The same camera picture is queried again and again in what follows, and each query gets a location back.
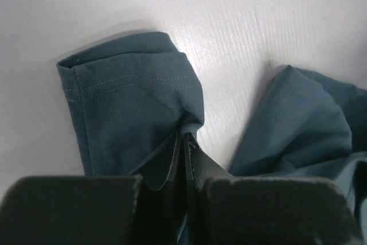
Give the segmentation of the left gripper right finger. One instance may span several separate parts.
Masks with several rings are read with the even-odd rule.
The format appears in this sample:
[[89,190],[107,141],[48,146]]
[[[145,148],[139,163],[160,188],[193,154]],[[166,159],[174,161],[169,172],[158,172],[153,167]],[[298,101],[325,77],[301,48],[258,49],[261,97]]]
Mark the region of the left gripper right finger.
[[189,244],[357,244],[340,189],[319,177],[235,177],[183,138]]

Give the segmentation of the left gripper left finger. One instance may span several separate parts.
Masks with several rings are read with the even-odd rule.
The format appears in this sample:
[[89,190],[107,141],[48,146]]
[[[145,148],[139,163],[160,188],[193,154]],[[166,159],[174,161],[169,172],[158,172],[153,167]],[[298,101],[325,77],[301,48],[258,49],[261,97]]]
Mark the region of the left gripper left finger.
[[176,244],[179,133],[129,176],[24,177],[1,201],[2,244]]

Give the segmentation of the teal blue t-shirt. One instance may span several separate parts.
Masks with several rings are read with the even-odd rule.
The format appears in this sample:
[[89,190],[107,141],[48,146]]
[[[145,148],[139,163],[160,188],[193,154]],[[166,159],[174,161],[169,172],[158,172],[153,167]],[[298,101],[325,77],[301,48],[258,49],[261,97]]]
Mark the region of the teal blue t-shirt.
[[[87,176],[129,176],[179,133],[182,221],[188,242],[183,138],[204,124],[201,83],[161,32],[133,34],[57,63]],[[235,177],[319,177],[340,189],[366,243],[366,91],[285,67],[232,161]]]

